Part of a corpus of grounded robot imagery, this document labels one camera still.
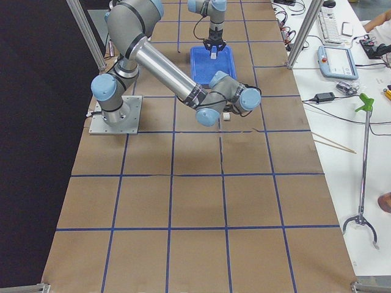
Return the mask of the white keyboard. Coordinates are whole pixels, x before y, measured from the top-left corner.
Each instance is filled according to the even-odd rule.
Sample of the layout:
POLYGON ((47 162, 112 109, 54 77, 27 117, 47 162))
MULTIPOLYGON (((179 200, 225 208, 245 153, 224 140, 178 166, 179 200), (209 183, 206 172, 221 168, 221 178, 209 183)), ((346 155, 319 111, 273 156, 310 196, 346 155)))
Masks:
POLYGON ((328 46, 346 46, 348 41, 342 37, 332 8, 321 6, 318 13, 318 24, 323 43, 328 46))

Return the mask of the small circuit board bag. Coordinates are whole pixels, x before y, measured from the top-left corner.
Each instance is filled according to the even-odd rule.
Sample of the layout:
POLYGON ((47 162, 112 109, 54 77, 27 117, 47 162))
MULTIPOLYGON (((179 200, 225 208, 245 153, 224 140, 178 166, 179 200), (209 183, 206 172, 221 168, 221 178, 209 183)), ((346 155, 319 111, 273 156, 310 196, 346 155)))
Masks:
POLYGON ((345 81, 338 82, 336 84, 336 89, 346 96, 355 95, 358 91, 357 87, 355 87, 345 81))

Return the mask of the blue plastic tray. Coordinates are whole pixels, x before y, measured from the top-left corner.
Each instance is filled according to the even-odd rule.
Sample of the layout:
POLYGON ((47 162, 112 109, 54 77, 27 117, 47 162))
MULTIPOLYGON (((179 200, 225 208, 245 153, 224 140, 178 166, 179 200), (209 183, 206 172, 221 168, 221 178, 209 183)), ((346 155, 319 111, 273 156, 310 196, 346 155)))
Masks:
POLYGON ((206 88, 209 87, 209 83, 217 71, 227 73, 236 79, 233 52, 228 45, 218 52, 215 59, 210 57, 210 52, 203 46, 194 46, 190 49, 190 63, 191 79, 206 88))

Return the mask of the green handled reacher grabber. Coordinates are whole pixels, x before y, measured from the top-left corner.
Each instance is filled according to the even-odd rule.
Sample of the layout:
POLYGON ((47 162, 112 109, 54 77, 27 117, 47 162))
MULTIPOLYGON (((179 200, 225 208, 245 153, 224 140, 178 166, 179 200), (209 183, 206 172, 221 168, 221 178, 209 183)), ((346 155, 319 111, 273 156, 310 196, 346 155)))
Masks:
POLYGON ((358 213, 355 216, 352 216, 345 220, 342 227, 343 234, 346 233, 346 229, 349 223, 354 222, 361 226, 368 226, 373 233, 372 244, 375 249, 379 250, 378 246, 378 235, 376 233, 373 225, 364 217, 364 208, 365 208, 365 191, 366 191, 366 178, 367 178, 367 157, 368 157, 368 143, 369 143, 369 132, 370 132, 370 117, 373 111, 374 99, 369 98, 365 93, 359 95, 360 100, 363 102, 363 105, 357 108, 355 111, 360 110, 365 112, 365 131, 364 131, 364 147, 362 153, 362 179, 360 185, 360 199, 358 205, 358 213))

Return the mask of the left aluminium frame post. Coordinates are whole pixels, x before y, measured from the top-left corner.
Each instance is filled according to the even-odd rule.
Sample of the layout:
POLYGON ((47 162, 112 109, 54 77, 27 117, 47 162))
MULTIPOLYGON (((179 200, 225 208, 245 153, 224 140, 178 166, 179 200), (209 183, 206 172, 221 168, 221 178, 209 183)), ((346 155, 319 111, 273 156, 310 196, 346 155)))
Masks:
POLYGON ((78 0, 67 0, 67 4, 76 20, 76 23, 87 43, 99 72, 104 72, 106 63, 98 46, 97 40, 92 32, 91 26, 87 20, 82 5, 78 0))

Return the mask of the aluminium frame post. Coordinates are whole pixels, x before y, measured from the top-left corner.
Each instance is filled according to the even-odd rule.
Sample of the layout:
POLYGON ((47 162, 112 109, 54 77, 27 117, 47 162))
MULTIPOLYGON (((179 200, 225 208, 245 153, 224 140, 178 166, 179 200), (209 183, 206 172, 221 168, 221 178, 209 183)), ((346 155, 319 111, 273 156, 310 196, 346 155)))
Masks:
POLYGON ((312 0, 307 13, 302 22, 301 28, 296 36, 296 41, 293 44, 293 48, 290 51, 286 66, 288 69, 292 69, 302 51, 306 38, 317 18, 318 13, 323 5, 323 0, 312 0))
POLYGON ((99 72, 104 72, 106 63, 98 46, 97 40, 92 32, 91 26, 87 20, 82 5, 78 0, 67 0, 67 4, 76 20, 76 23, 87 43, 99 72))

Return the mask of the teach pendant tablet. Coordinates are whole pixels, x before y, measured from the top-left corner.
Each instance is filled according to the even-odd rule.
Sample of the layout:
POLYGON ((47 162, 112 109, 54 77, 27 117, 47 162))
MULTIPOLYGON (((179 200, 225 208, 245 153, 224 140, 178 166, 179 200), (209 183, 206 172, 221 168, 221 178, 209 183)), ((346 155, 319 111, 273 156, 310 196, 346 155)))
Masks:
POLYGON ((319 46, 318 64, 325 78, 354 81, 359 78, 350 49, 319 46))

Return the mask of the black power adapter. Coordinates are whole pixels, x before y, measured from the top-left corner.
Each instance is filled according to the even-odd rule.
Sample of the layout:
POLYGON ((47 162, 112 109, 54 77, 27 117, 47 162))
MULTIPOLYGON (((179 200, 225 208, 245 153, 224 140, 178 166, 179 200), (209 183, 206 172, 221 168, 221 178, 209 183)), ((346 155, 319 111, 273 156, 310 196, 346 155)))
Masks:
POLYGON ((319 104, 319 103, 324 103, 328 101, 333 101, 335 99, 335 95, 332 92, 327 92, 327 93, 317 93, 313 100, 319 104))

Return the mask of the person at desk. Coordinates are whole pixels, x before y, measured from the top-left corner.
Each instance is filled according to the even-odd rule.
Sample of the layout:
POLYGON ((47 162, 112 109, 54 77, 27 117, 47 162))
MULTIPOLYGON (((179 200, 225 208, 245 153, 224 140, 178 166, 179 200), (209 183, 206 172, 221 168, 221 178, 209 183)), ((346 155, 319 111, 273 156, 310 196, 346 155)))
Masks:
POLYGON ((362 24, 365 32, 376 37, 378 43, 390 44, 390 10, 362 24))

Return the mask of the black computer mouse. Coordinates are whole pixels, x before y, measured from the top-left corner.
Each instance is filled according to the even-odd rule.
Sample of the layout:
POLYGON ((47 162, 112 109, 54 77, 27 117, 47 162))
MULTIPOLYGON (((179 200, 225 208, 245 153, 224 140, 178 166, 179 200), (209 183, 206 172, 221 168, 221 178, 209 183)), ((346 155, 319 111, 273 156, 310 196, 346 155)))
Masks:
POLYGON ((336 6, 336 1, 335 0, 325 0, 323 2, 323 7, 334 8, 335 6, 336 6))

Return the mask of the smartphone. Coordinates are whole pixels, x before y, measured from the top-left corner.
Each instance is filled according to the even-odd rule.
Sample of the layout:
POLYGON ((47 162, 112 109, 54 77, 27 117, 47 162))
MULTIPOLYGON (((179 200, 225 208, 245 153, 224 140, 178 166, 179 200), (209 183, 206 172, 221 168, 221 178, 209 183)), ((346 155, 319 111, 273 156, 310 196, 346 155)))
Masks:
POLYGON ((353 36, 353 25, 349 22, 342 22, 341 34, 347 37, 353 36))

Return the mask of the wooden chopsticks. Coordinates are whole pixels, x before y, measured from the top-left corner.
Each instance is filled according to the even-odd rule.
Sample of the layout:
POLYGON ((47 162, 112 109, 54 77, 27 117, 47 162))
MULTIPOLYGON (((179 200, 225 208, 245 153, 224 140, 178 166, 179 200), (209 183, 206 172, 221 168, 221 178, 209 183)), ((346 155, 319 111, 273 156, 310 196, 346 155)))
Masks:
POLYGON ((324 137, 324 136, 317 134, 315 132, 311 132, 311 134, 313 136, 314 142, 317 142, 317 143, 320 143, 323 145, 327 145, 329 147, 336 148, 338 150, 342 150, 342 151, 345 151, 348 153, 356 154, 356 151, 354 151, 354 150, 348 148, 347 146, 344 146, 338 142, 335 142, 331 139, 328 139, 327 137, 324 137))

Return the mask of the brown paper table cover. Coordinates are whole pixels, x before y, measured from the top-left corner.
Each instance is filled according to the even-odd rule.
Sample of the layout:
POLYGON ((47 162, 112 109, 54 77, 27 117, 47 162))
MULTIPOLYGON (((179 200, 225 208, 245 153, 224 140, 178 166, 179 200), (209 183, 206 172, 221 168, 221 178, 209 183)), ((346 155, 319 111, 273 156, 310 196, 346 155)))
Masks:
POLYGON ((42 281, 51 292, 349 292, 355 276, 269 1, 224 37, 261 105, 210 128, 148 71, 139 133, 84 128, 42 281))

